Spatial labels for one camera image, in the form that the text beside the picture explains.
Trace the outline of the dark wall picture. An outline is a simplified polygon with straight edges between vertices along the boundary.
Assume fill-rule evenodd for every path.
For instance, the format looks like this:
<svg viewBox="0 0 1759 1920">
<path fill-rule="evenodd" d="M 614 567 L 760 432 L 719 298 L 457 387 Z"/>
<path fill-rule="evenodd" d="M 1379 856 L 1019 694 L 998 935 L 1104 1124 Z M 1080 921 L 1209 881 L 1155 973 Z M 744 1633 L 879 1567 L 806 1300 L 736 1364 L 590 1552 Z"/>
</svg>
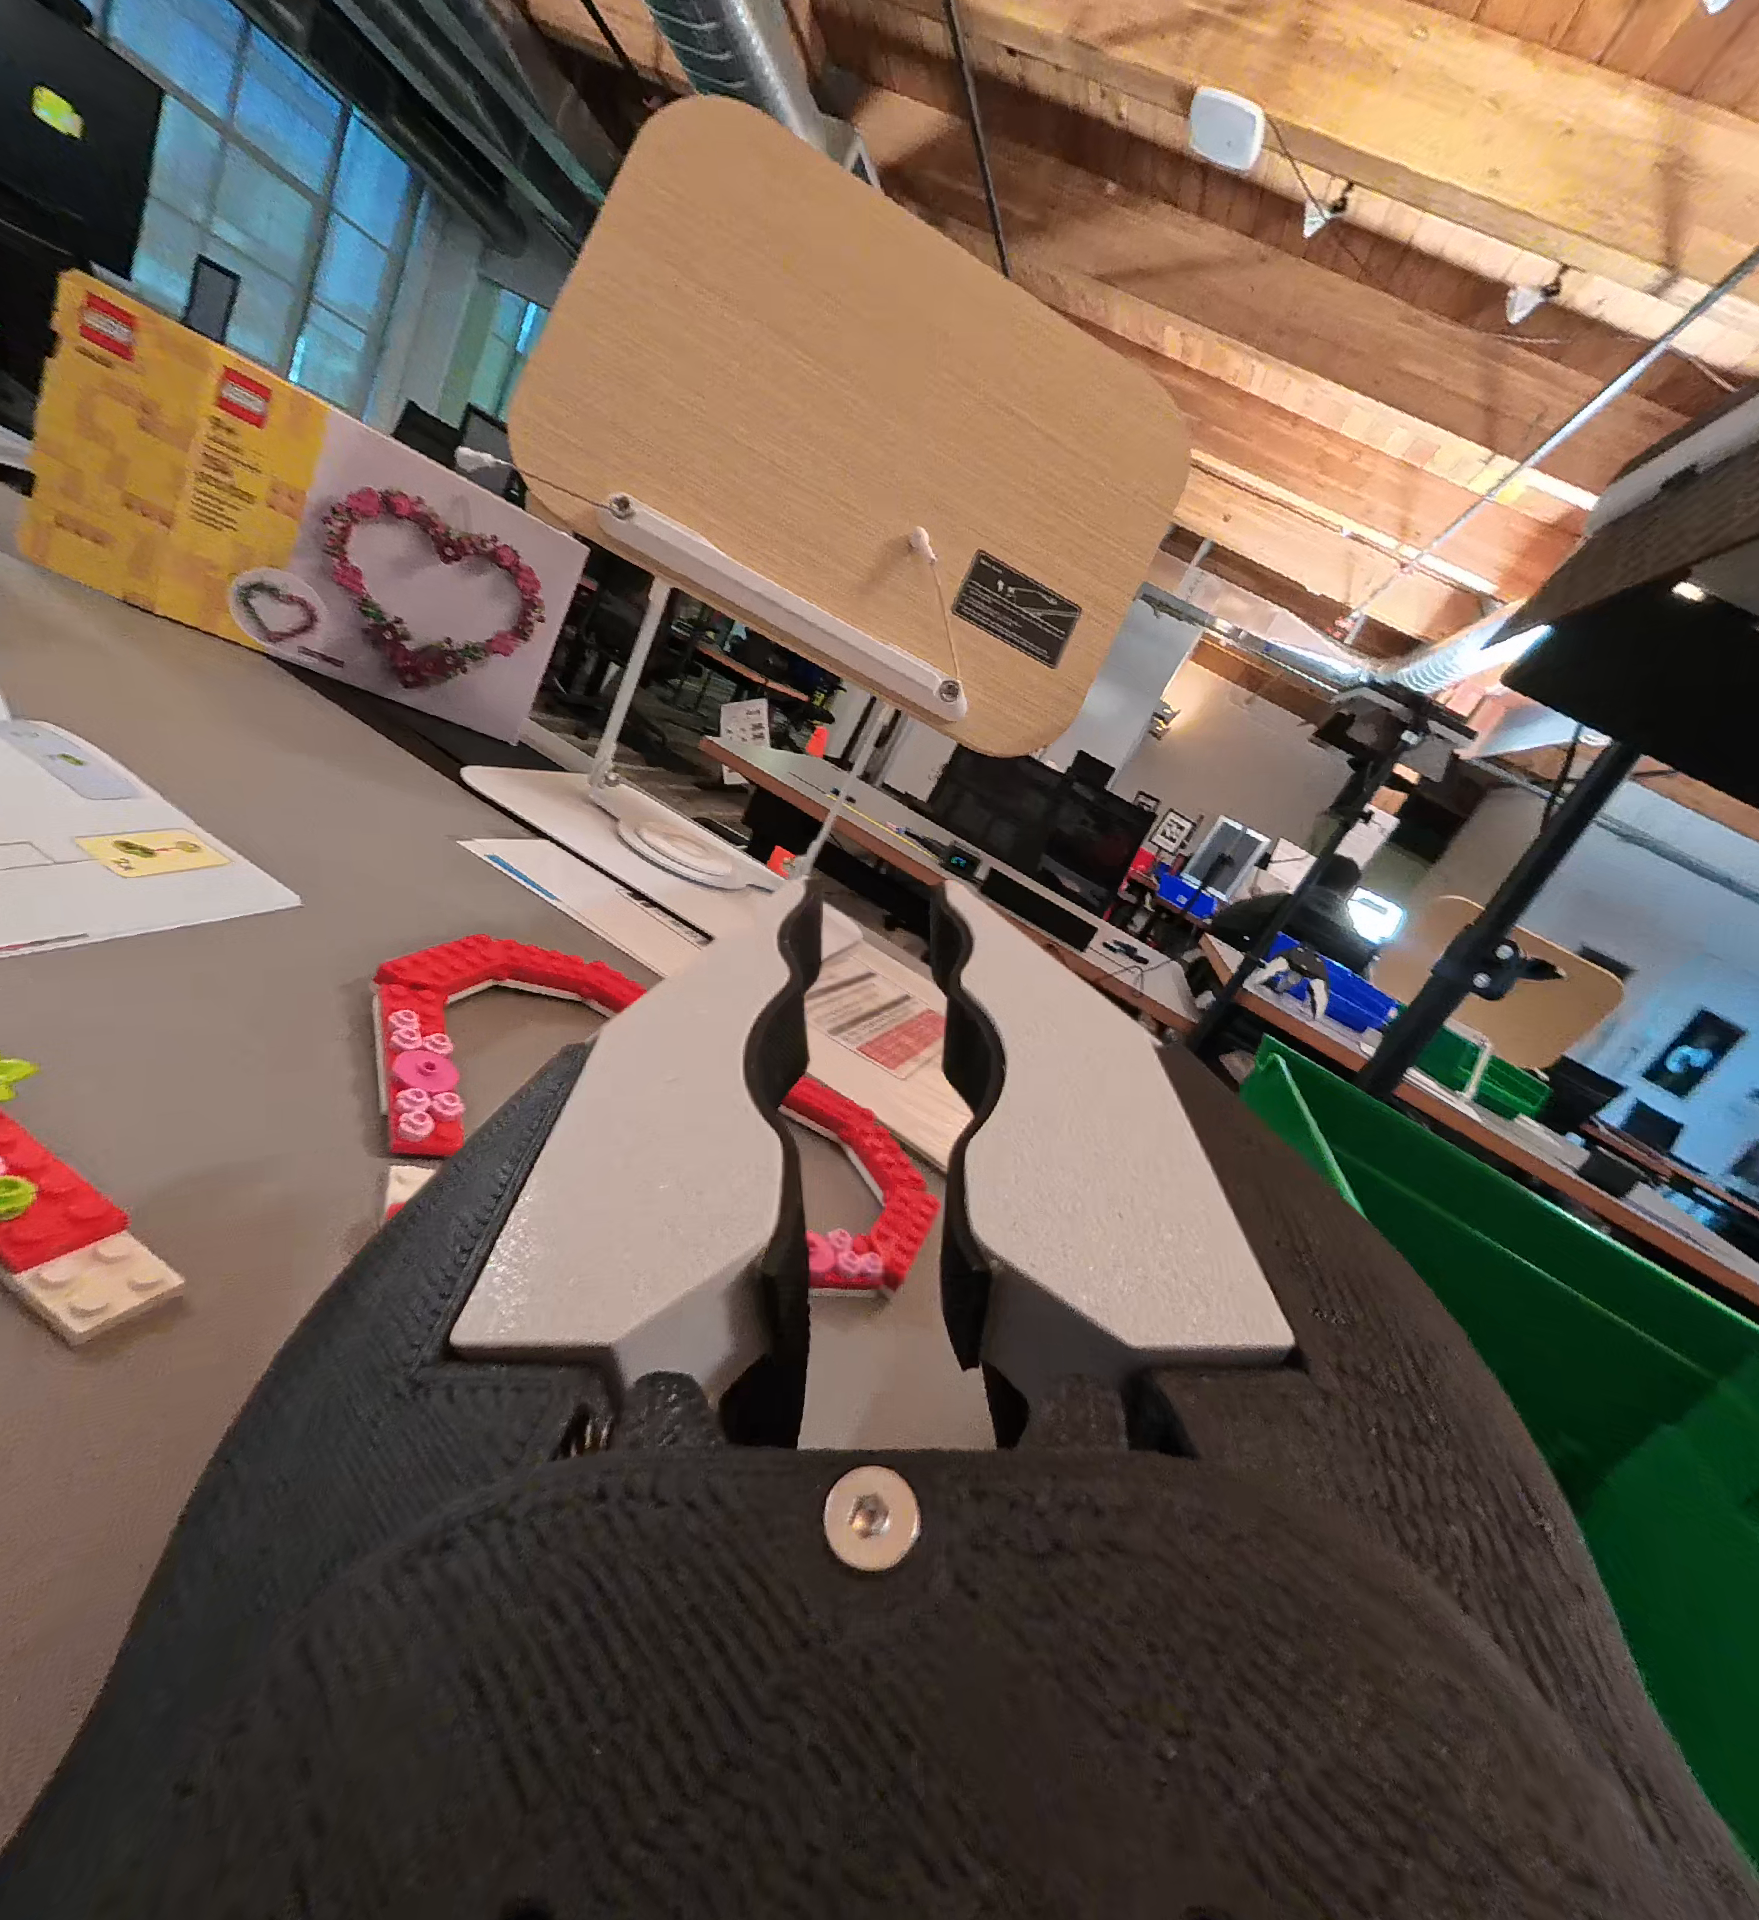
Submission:
<svg viewBox="0 0 1759 1920">
<path fill-rule="evenodd" d="M 1745 1036 L 1740 1022 L 1700 1009 L 1648 1057 L 1640 1079 L 1673 1100 L 1693 1097 Z"/>
</svg>

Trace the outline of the white ceiling access point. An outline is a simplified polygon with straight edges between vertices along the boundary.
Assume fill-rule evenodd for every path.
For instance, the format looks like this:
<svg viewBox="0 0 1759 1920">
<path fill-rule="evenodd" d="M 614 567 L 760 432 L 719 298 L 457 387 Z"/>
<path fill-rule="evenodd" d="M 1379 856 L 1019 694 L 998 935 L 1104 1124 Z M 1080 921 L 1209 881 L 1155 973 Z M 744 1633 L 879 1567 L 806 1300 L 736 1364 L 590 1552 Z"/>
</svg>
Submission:
<svg viewBox="0 0 1759 1920">
<path fill-rule="evenodd" d="M 1186 111 L 1186 145 L 1205 166 L 1251 175 L 1267 143 L 1262 108 L 1221 88 L 1201 88 Z"/>
</svg>

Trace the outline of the blue storage bins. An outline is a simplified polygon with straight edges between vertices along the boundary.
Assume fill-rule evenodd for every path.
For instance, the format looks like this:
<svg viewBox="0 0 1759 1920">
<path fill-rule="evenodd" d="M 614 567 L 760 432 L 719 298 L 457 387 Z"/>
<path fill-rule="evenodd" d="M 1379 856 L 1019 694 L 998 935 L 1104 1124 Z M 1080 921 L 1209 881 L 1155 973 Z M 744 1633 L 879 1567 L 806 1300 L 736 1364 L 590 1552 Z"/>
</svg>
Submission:
<svg viewBox="0 0 1759 1920">
<path fill-rule="evenodd" d="M 1303 948 L 1289 935 L 1275 938 L 1251 983 L 1275 996 L 1296 1001 L 1313 1020 L 1332 1022 L 1356 1036 L 1381 1032 L 1401 1010 L 1400 1001 L 1359 973 L 1325 958 L 1317 948 Z"/>
</svg>

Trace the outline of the red lego strip pink flowers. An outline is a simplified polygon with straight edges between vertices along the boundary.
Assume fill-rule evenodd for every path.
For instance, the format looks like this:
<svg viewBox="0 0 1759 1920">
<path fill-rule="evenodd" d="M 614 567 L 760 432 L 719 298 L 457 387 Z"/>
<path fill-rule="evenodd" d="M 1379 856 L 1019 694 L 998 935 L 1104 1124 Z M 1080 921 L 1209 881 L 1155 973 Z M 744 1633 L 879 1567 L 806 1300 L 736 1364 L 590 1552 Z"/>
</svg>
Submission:
<svg viewBox="0 0 1759 1920">
<path fill-rule="evenodd" d="M 446 1002 L 383 983 L 373 992 L 373 1022 L 380 1103 L 391 1152 L 421 1162 L 454 1158 L 465 1128 Z"/>
</svg>

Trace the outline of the brown mounted panel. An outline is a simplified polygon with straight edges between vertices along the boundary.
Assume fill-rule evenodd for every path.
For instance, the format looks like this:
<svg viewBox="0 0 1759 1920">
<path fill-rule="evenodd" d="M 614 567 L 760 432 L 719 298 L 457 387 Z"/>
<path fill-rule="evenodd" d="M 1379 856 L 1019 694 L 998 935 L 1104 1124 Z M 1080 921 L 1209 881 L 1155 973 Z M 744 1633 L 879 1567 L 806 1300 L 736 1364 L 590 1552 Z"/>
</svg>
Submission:
<svg viewBox="0 0 1759 1920">
<path fill-rule="evenodd" d="M 1503 620 L 1498 635 L 1668 579 L 1695 582 L 1759 618 L 1759 381 L 1623 469 L 1570 558 Z"/>
</svg>

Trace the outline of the red lego heart frame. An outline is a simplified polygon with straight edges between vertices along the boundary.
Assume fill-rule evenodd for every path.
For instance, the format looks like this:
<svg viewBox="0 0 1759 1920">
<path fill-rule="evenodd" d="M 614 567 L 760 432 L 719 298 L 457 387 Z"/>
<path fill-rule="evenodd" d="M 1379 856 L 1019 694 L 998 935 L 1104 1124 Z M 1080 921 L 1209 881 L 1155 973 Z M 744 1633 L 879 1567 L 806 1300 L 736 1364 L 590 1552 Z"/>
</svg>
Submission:
<svg viewBox="0 0 1759 1920">
<path fill-rule="evenodd" d="M 455 1002 L 497 989 L 574 1002 L 606 1020 L 646 996 L 643 986 L 603 962 L 491 936 L 470 936 L 383 962 L 370 986 L 372 1029 L 375 1029 L 375 989 L 388 983 L 441 999 L 448 1020 Z M 875 1115 L 814 1077 L 800 1077 L 781 1110 L 802 1130 L 833 1139 L 871 1191 L 877 1214 L 866 1232 L 855 1234 L 869 1234 L 877 1242 L 895 1280 L 891 1289 L 895 1295 L 938 1222 L 938 1200 L 932 1188 Z M 406 1160 L 391 1152 L 390 1141 L 386 1144 L 396 1164 L 444 1162 Z"/>
</svg>

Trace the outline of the black light stand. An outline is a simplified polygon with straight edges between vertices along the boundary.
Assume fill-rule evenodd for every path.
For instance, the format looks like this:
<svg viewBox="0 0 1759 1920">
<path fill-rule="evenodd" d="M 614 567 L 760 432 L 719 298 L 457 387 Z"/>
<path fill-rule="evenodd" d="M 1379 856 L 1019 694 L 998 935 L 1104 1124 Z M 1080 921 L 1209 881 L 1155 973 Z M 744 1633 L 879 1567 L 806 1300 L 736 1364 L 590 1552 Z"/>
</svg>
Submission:
<svg viewBox="0 0 1759 1920">
<path fill-rule="evenodd" d="M 1343 752 L 1349 778 L 1329 808 L 1328 838 L 1303 879 L 1282 899 L 1275 899 L 1252 931 L 1239 966 L 1217 986 L 1189 1034 L 1183 1046 L 1196 1059 L 1205 1057 L 1214 1034 L 1227 1024 L 1239 992 L 1271 958 L 1275 941 L 1296 919 L 1300 904 L 1323 889 L 1345 838 L 1361 823 L 1374 797 L 1391 783 L 1396 770 L 1443 777 L 1453 757 L 1477 740 L 1477 732 L 1435 698 L 1375 681 L 1342 696 L 1313 739 Z"/>
</svg>

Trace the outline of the red lego strip lime flowers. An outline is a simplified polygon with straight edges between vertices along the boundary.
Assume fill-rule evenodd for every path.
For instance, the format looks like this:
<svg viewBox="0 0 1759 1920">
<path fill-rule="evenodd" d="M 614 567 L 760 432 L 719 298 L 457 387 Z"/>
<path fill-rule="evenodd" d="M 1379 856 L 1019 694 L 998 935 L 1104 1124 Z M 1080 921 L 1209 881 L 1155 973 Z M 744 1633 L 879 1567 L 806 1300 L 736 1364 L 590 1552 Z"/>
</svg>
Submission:
<svg viewBox="0 0 1759 1920">
<path fill-rule="evenodd" d="M 0 1288 L 73 1348 L 179 1303 L 179 1272 L 122 1208 L 7 1115 L 35 1075 L 0 1056 Z"/>
</svg>

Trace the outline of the dark ventilation duct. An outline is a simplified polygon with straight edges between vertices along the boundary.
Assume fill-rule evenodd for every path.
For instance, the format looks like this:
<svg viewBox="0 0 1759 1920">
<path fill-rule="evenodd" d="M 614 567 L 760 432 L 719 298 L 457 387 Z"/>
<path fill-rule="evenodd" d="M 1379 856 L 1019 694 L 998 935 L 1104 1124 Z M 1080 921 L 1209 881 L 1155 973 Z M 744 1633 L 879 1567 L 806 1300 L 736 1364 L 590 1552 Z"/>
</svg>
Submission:
<svg viewBox="0 0 1759 1920">
<path fill-rule="evenodd" d="M 309 51 L 366 82 L 472 208 L 570 238 L 603 208 L 622 151 L 516 4 L 312 4 Z"/>
</svg>

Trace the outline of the black computer monitor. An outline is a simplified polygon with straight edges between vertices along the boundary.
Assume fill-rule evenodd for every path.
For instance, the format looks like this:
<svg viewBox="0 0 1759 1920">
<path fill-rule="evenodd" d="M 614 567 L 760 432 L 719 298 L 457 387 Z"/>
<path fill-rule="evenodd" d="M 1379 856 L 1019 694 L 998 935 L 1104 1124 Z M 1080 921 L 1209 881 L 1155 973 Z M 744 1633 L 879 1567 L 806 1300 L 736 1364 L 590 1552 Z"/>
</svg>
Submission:
<svg viewBox="0 0 1759 1920">
<path fill-rule="evenodd" d="M 956 746 L 927 812 L 939 829 L 1104 918 L 1158 817 L 1117 795 L 1113 773 L 1088 752 L 1060 773 L 1039 757 L 998 758 Z"/>
</svg>

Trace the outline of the wooden book stand white base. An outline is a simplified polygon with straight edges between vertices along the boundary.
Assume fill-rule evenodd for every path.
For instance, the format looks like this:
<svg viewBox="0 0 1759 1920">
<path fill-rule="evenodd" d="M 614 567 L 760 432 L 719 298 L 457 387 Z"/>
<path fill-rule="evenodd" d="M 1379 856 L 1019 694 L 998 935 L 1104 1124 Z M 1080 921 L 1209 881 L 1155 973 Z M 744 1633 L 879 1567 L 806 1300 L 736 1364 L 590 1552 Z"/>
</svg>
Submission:
<svg viewBox="0 0 1759 1920">
<path fill-rule="evenodd" d="M 764 111 L 710 97 L 634 141 L 508 442 L 534 514 L 651 594 L 586 774 L 461 780 L 574 856 L 720 892 L 772 881 L 614 766 L 671 589 L 1016 758 L 1082 715 L 1191 470 L 1151 373 Z"/>
</svg>

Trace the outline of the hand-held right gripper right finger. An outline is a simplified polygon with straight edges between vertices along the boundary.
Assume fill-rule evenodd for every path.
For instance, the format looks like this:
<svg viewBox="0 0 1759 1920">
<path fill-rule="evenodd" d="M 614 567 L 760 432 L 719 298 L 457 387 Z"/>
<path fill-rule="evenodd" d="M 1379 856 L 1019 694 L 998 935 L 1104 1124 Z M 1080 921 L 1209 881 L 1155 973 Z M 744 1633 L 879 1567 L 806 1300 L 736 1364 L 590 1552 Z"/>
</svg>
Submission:
<svg viewBox="0 0 1759 1920">
<path fill-rule="evenodd" d="M 988 899 L 944 885 L 932 966 L 951 1152 L 939 1300 L 960 1367 L 1271 1367 L 1289 1317 L 1158 1046 Z"/>
</svg>

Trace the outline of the lego instruction booklet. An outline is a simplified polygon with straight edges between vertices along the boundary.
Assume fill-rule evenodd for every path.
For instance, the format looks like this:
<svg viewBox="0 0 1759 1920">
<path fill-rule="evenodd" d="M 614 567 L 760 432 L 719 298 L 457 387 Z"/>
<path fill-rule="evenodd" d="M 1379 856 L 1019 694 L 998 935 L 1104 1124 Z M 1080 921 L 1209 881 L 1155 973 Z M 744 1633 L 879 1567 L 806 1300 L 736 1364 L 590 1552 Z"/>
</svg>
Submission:
<svg viewBox="0 0 1759 1920">
<path fill-rule="evenodd" d="M 0 958 L 301 904 L 149 783 L 0 694 Z"/>
</svg>

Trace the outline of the laminated printed paper sheet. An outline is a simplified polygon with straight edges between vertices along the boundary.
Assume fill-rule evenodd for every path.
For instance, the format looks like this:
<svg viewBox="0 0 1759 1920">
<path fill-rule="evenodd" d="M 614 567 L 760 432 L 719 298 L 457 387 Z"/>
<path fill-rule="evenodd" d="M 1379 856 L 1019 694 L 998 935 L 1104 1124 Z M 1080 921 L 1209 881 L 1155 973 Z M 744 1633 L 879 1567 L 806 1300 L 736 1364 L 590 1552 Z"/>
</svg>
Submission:
<svg viewBox="0 0 1759 1920">
<path fill-rule="evenodd" d="M 717 907 L 699 907 L 694 919 L 681 919 L 663 904 L 542 840 L 465 840 L 461 848 L 588 929 L 623 952 L 632 966 L 655 976 L 684 973 L 710 946 L 704 919 L 712 919 L 720 935 L 731 935 L 742 914 L 738 895 L 720 895 Z M 877 1010 L 894 1001 L 903 1002 L 898 1020 L 939 1013 L 933 983 L 924 973 L 894 948 L 867 942 L 852 919 L 824 906 L 821 970 L 806 996 L 811 1077 L 864 1106 L 917 1162 L 946 1174 L 970 1111 L 942 1075 L 942 1039 L 933 1039 L 909 1070 L 895 1073 L 837 1034 L 839 1024 L 852 1019 L 849 1010 L 837 1009 L 848 992 Z"/>
</svg>

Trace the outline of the small green bins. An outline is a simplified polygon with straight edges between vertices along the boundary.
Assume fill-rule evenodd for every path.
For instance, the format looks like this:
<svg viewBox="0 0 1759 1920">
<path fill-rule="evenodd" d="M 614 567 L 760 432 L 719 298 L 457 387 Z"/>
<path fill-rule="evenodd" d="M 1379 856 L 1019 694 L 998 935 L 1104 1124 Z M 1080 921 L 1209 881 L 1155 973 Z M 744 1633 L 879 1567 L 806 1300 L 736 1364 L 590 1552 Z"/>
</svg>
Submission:
<svg viewBox="0 0 1759 1920">
<path fill-rule="evenodd" d="M 1515 1067 L 1484 1034 L 1450 1022 L 1420 1052 L 1415 1071 L 1498 1119 L 1535 1119 L 1551 1093 L 1543 1073 Z"/>
</svg>

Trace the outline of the green plastic bin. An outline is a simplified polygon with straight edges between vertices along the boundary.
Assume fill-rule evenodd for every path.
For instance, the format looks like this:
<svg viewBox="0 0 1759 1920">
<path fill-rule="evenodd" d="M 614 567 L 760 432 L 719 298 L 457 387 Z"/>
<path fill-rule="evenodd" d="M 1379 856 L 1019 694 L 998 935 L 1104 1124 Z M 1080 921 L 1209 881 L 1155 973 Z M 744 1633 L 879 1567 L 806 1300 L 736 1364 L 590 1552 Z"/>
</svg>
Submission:
<svg viewBox="0 0 1759 1920">
<path fill-rule="evenodd" d="M 1273 1039 L 1243 1102 L 1466 1332 L 1759 1871 L 1759 1325 Z"/>
</svg>

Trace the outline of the yellow lego set box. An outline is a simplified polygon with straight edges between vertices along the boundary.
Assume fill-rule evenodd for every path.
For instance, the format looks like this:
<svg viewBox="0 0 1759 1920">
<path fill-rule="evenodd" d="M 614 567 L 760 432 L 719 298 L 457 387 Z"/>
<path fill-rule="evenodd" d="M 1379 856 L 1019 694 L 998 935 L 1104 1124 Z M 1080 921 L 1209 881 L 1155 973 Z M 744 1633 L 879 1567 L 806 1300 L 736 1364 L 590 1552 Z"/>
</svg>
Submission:
<svg viewBox="0 0 1759 1920">
<path fill-rule="evenodd" d="M 586 546 L 80 270 L 21 551 L 129 608 L 514 744 Z"/>
</svg>

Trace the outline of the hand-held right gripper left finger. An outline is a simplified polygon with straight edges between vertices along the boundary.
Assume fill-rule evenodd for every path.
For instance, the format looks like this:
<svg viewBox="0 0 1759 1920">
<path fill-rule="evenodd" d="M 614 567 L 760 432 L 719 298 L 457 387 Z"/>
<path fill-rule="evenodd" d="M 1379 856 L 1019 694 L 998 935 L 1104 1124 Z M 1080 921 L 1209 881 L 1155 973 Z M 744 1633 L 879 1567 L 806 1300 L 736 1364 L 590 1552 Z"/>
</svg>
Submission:
<svg viewBox="0 0 1759 1920">
<path fill-rule="evenodd" d="M 796 1144 L 821 965 L 806 881 L 614 1016 L 460 1310 L 461 1358 L 558 1358 L 614 1380 L 800 1378 L 811 1285 Z"/>
</svg>

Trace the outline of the black tripod stand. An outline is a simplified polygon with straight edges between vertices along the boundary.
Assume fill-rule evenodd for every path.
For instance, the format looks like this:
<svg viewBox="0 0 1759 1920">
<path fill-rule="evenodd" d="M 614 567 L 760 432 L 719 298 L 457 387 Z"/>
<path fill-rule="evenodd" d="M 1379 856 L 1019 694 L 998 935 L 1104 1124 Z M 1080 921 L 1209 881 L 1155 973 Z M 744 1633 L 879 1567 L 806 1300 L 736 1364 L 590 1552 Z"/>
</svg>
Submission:
<svg viewBox="0 0 1759 1920">
<path fill-rule="evenodd" d="M 1359 1073 L 1363 1091 L 1398 1091 L 1462 1002 L 1515 973 L 1507 950 L 1525 910 L 1641 758 L 1759 815 L 1759 585 L 1735 588 L 1724 571 L 1706 584 L 1673 576 L 1546 626 L 1508 689 L 1606 744 L 1386 1029 Z"/>
</svg>

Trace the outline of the silver ventilation duct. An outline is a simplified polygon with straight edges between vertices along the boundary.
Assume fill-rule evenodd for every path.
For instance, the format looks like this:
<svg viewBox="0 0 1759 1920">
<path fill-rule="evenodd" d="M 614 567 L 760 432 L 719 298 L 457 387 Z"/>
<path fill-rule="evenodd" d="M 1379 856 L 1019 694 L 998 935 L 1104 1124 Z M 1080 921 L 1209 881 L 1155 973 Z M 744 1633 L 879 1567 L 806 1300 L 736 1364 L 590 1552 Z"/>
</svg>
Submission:
<svg viewBox="0 0 1759 1920">
<path fill-rule="evenodd" d="M 650 3 L 647 11 L 694 94 L 760 109 L 844 171 L 879 184 L 860 131 L 818 108 L 783 4 Z"/>
</svg>

